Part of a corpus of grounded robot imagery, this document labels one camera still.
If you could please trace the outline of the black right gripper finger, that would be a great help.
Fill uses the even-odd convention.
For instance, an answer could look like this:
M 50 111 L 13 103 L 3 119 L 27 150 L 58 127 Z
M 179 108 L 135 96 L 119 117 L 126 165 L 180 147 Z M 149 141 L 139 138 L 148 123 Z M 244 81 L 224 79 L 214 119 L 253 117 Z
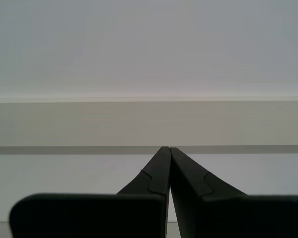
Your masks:
M 177 148 L 170 188 L 183 238 L 298 238 L 298 196 L 247 195 Z
M 170 149 L 161 147 L 116 194 L 40 193 L 9 214 L 15 238 L 164 238 Z

